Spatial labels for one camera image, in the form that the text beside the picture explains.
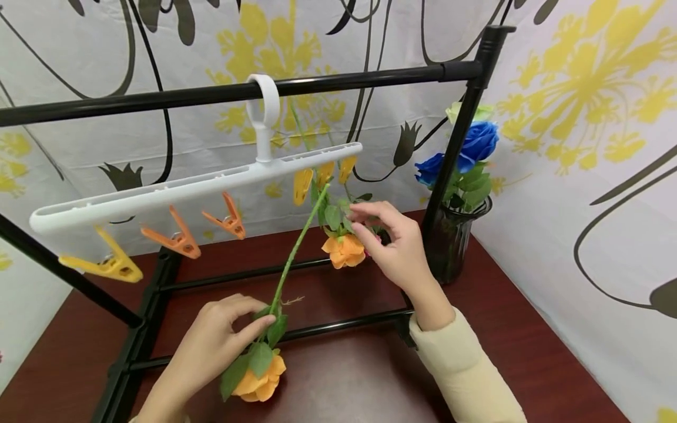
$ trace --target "sleeve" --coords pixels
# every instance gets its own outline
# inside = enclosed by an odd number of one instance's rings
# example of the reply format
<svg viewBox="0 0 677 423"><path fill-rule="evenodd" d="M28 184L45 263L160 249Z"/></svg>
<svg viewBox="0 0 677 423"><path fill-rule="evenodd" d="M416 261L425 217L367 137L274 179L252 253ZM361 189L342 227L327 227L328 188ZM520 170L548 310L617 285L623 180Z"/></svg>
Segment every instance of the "sleeve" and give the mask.
<svg viewBox="0 0 677 423"><path fill-rule="evenodd" d="M409 328L418 356L458 423L526 423L515 396L459 310L440 330L423 332L415 315Z"/></svg>

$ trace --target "rack leg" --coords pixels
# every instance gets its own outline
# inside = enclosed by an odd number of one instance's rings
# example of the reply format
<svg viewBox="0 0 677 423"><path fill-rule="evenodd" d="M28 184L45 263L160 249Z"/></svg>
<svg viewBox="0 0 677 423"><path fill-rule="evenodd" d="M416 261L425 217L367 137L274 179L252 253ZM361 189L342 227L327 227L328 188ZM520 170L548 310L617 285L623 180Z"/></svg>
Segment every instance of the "rack leg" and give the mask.
<svg viewBox="0 0 677 423"><path fill-rule="evenodd" d="M482 93L488 87L489 80L494 73L498 56L501 52L501 48L503 48L503 42L508 36L508 33L514 31L514 26L491 25L484 28L482 39L479 42L477 54L475 55L475 61L482 65L482 73L477 78L469 80L466 84L467 89L463 97L463 103L461 104L461 109L458 111L458 118L456 119L452 135L449 138L449 144L447 144L444 162L442 163L442 167L437 176L438 183L436 183L435 188L433 188L433 193L431 194L421 224L421 234L424 243L430 237L435 222L435 215L442 205L442 199L447 190L447 185L449 185L449 179L456 166L456 159L463 147L466 133L473 122L475 110L477 110L477 106L479 106Z"/></svg>
<svg viewBox="0 0 677 423"><path fill-rule="evenodd" d="M3 215L0 215L0 238L9 242L17 250L23 252L55 276L60 277L68 285L71 285L99 307L123 321L130 328L136 328L143 323L143 319L139 315L126 308L122 303L90 282L78 271L63 266L52 251L46 249L44 245L37 242Z"/></svg>

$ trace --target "wooden table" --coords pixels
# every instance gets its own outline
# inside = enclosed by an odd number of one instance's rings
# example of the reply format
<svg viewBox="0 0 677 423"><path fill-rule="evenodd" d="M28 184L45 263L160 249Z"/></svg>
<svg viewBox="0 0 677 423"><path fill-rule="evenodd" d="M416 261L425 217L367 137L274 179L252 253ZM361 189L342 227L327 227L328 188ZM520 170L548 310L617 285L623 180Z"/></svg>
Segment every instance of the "wooden table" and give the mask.
<svg viewBox="0 0 677 423"><path fill-rule="evenodd" d="M180 282L256 267L279 265L298 232L277 233L205 246L197 261L186 259ZM299 259L322 256L325 235L309 231ZM138 257L150 277L154 254ZM205 302L242 292L264 301L279 275L258 277L175 294L154 354L171 354ZM98 284L137 309L142 281ZM487 354L512 388L530 422L627 422L567 347L473 239L460 279L445 288L467 316ZM403 306L398 290L371 262L355 269L331 266L294 271L284 300L290 329L358 317ZM0 397L0 422L88 422L116 359L126 329L78 292L58 311L40 341ZM451 422L451 415L414 351L392 324L325 334L282 344L287 372L266 403L222 403L216 384L189 405L194 423L411 423ZM147 373L138 410L158 371Z"/></svg>

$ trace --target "right hand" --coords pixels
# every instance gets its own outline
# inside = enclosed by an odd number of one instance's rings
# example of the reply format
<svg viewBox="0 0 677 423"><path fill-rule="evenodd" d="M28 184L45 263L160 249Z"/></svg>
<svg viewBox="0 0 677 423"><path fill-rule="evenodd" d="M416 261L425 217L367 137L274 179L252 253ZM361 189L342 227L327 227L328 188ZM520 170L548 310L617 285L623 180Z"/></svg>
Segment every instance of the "right hand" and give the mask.
<svg viewBox="0 0 677 423"><path fill-rule="evenodd" d="M418 223L387 201L351 204L350 209L353 231L383 274L410 297L421 330L438 330L452 323L456 312L430 272ZM391 243L381 245L365 225L383 227Z"/></svg>
<svg viewBox="0 0 677 423"><path fill-rule="evenodd" d="M350 209L353 231L388 279L408 294L421 284L434 281L415 220L401 214L387 201L351 204ZM391 243L381 245L365 225L383 227Z"/></svg>

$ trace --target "black metal rack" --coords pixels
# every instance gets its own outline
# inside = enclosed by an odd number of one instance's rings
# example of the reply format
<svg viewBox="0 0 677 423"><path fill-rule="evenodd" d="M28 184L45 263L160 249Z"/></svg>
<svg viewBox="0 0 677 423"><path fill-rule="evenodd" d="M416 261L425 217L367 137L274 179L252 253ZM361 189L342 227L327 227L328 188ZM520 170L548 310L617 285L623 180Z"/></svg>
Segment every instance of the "black metal rack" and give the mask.
<svg viewBox="0 0 677 423"><path fill-rule="evenodd" d="M421 225L425 242L431 234L436 214L447 188L446 181L452 174L466 132L498 61L503 42L507 34L514 31L515 28L511 26L487 26L479 42L475 59L472 61L445 62L420 68L286 79L276 81L276 84L280 95L286 96L433 81L468 81L463 104L438 176L438 181L444 182L435 185ZM261 96L256 83L244 83L5 108L0 109L0 127L234 102L261 98ZM129 327L129 334L120 355L108 372L106 389L92 417L94 423L126 422L141 384L143 370L162 367L171 359L171 356L151 358L150 354L172 292L280 273L283 268L280 265L177 284L175 277L181 265L182 256L163 247L158 253L158 262L150 284L144 291L141 307L137 313L134 313L79 272L59 264L55 254L1 215L0 236ZM329 259L304 261L294 263L291 269L304 269L329 262ZM403 326L402 323L411 314L412 306L406 296L405 300L407 307L404 309L292 330L285 334L281 342L393 320L398 321L400 326L405 328L400 331L400 334L406 338L406 325Z"/></svg>

